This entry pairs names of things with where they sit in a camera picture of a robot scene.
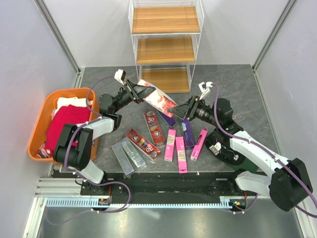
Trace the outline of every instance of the orange basket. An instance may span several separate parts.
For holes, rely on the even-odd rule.
[[[44,104],[42,106],[40,115],[38,117],[38,120],[36,122],[31,141],[28,147],[28,153],[31,159],[36,161],[44,161],[48,163],[58,164],[53,160],[53,158],[37,158],[37,154],[39,152],[39,149],[41,145],[46,141],[46,131],[49,128],[51,122],[52,122],[52,111],[53,109],[57,108],[57,100],[60,97],[63,98],[72,98],[72,97],[78,97],[78,98],[85,98],[87,96],[87,93],[89,91],[89,88],[72,88],[72,89],[63,89],[58,90],[53,93],[51,93],[44,101]],[[99,112],[99,104],[96,99],[96,94],[92,90],[88,97],[89,101],[93,101],[92,109],[94,111]],[[90,113],[89,121],[94,120],[98,117],[95,113]],[[92,146],[91,150],[91,159],[94,160],[96,157],[96,151],[97,151],[97,145],[98,145],[98,139],[95,140],[94,146]]]

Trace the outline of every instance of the red towel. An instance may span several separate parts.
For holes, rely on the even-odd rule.
[[[51,156],[55,149],[59,135],[66,123],[80,124],[89,121],[90,110],[84,107],[73,105],[61,107],[54,116],[48,130],[46,131],[45,149],[51,150]]]

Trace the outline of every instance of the white wire rack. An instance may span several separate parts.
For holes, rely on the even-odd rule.
[[[200,27],[200,32],[193,32],[192,34],[201,34],[203,30],[203,23],[204,23],[204,11],[201,0],[130,0],[129,6],[129,23],[130,23],[130,30],[132,33],[132,26],[133,26],[133,13],[134,8],[136,7],[163,7],[163,6],[194,6],[197,13],[198,23]]]
[[[192,85],[192,75],[190,73],[190,65],[189,63],[162,63],[162,64],[146,64],[139,66],[139,80],[142,79],[142,71],[143,70],[151,70],[151,69],[169,69],[169,68],[185,68],[187,71],[188,85],[189,89]]]
[[[133,0],[135,7],[196,6],[197,0]]]
[[[169,6],[194,6],[196,9],[197,19],[200,27],[200,32],[193,33],[152,33],[152,34],[132,34],[133,27],[133,14],[134,8],[136,7],[169,7]],[[201,0],[130,0],[129,6],[129,23],[131,30],[131,39],[133,45],[133,52],[136,64],[136,70],[138,78],[142,78],[142,70],[150,69],[166,69],[166,68],[185,68],[187,69],[188,84],[191,88],[194,71],[196,67],[196,59],[199,51],[201,33],[204,24],[204,11]],[[191,36],[193,42],[193,50],[195,56],[194,63],[166,63],[166,64],[143,64],[137,65],[137,54],[138,54],[138,42],[140,38],[158,38],[158,37],[177,37],[177,36]]]

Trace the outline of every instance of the toothpaste box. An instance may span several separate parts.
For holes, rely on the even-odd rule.
[[[153,84],[151,84],[143,79],[139,80],[138,85],[155,87]],[[169,116],[171,118],[173,116],[173,114],[170,113],[168,111],[168,109],[176,107],[177,104],[166,93],[164,93],[163,91],[161,91],[157,87],[155,87],[155,88],[156,88],[156,90],[154,92],[152,92],[150,95],[143,98],[143,100],[146,101],[148,104],[150,104],[155,109],[163,112],[164,114],[166,114],[167,116]]]
[[[135,129],[131,129],[126,137],[137,146],[137,148],[142,151],[143,154],[147,156],[152,162],[160,155],[160,150],[156,148],[151,142],[149,142],[145,137],[138,133]]]
[[[165,161],[172,161],[173,160],[175,136],[176,136],[176,130],[169,129],[167,142],[166,142],[165,155],[164,155]]]
[[[144,118],[145,118],[145,121],[147,122],[148,129],[149,129],[154,145],[156,146],[163,145],[165,142],[165,139],[160,129],[159,122],[157,117],[155,116],[154,111],[149,111],[147,113],[144,113]]]
[[[197,158],[198,158],[198,156],[200,154],[200,151],[202,149],[202,146],[204,144],[204,141],[205,141],[205,138],[206,138],[207,134],[208,134],[208,129],[207,128],[202,129],[202,131],[200,132],[200,135],[198,137],[197,143],[196,143],[196,145],[195,145],[195,147],[193,149],[192,155],[190,157],[191,160],[193,160],[193,161],[197,160]]]
[[[124,152],[133,161],[136,167],[142,168],[146,165],[144,159],[137,152],[136,148],[131,144],[131,142],[129,141],[127,137],[120,140],[120,144]]]
[[[123,169],[124,174],[127,176],[132,174],[134,172],[134,169],[128,157],[125,155],[125,152],[123,151],[123,148],[121,147],[120,143],[112,145],[112,149],[114,151],[115,156],[117,157],[117,160],[121,165],[121,168]]]
[[[187,173],[187,163],[186,163],[186,155],[185,155],[184,138],[182,136],[176,137],[175,141],[176,141],[179,173],[185,174]]]
[[[176,120],[174,118],[170,118],[164,113],[157,110],[158,114],[163,118],[163,120],[168,124],[169,128],[174,128],[176,126]]]
[[[181,129],[184,136],[186,150],[191,150],[195,146],[195,139],[187,119],[182,120]]]

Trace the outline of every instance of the white wall panel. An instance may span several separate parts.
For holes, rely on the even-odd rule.
[[[0,237],[22,237],[40,176],[27,146],[45,97],[75,79],[32,0],[0,1]]]
[[[317,1],[297,1],[258,69],[264,99],[286,157],[306,164],[317,191]],[[310,199],[310,212],[317,214]]]
[[[45,0],[80,67],[134,65],[129,0]],[[198,64],[253,64],[287,0],[202,0]]]

